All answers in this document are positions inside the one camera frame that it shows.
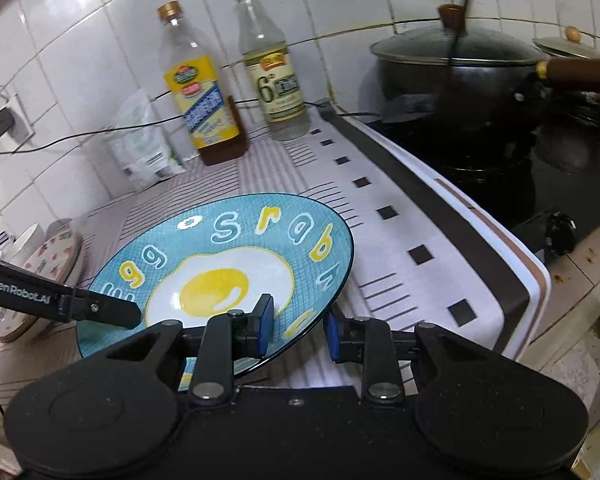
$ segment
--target screw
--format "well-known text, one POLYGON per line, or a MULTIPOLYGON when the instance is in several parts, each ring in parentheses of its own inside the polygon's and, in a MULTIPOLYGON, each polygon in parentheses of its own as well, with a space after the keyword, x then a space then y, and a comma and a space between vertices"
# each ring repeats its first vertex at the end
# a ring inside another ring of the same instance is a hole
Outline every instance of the screw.
POLYGON ((224 386, 219 383, 200 383, 193 387, 193 394, 200 399, 217 399, 224 394, 224 386))
POLYGON ((400 387, 393 383, 376 383, 369 386, 369 393, 375 399, 395 399, 400 395, 400 387))

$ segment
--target black knob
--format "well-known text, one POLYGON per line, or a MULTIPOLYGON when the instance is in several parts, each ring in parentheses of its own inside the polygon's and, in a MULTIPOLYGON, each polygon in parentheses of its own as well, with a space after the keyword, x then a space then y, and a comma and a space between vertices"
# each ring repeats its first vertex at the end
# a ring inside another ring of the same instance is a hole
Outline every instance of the black knob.
POLYGON ((555 211, 546 222, 544 239, 549 251, 557 256, 573 252, 576 247, 576 224, 562 211, 555 211))

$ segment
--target blue plate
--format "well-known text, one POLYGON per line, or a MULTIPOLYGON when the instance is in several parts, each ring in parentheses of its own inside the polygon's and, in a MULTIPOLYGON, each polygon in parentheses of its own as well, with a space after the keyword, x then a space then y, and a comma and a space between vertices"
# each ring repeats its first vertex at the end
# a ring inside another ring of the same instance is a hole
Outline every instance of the blue plate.
MULTIPOLYGON (((353 262, 353 238, 331 208, 302 196, 264 193, 212 202, 165 220, 109 260, 90 290, 135 301, 133 330, 78 323, 86 357, 165 319, 185 327, 232 308, 274 299, 273 336, 264 359, 241 359, 243 374, 302 337, 337 298, 353 262)), ((187 363, 186 387, 195 359, 187 363)))

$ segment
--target glass bottle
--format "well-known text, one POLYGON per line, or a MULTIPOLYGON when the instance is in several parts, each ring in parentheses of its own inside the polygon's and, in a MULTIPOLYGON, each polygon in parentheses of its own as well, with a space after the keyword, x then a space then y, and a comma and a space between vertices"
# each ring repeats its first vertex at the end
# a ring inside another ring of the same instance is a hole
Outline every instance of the glass bottle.
POLYGON ((242 156, 247 136, 208 41, 183 17, 177 1, 159 7, 158 15, 164 23, 160 67, 202 161, 211 166, 242 156))
POLYGON ((236 1, 242 59, 271 136, 277 140, 301 137, 309 131, 310 120, 285 35, 259 0, 236 1))

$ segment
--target tiled wall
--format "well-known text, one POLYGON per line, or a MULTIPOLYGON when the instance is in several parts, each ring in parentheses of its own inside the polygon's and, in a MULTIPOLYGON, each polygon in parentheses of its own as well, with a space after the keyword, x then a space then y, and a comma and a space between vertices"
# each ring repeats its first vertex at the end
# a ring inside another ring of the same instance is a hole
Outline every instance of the tiled wall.
MULTIPOLYGON (((158 66, 155 8, 170 0, 0 0, 0 86, 17 94, 41 146, 109 124, 129 94, 144 88, 162 118, 176 114, 158 66)), ((254 94, 239 63, 232 0, 179 0, 208 37, 236 99, 254 94)), ((381 103, 368 46, 436 18, 460 0, 262 0, 284 30, 306 97, 331 96, 349 111, 381 103)), ((531 41, 575 25, 600 49, 600 0, 475 0, 471 19, 531 41)), ((248 129, 262 125, 244 110, 248 129)), ((190 150, 182 124, 165 130, 190 150)), ((0 231, 74 217, 130 191, 96 137, 26 155, 0 155, 0 231)))

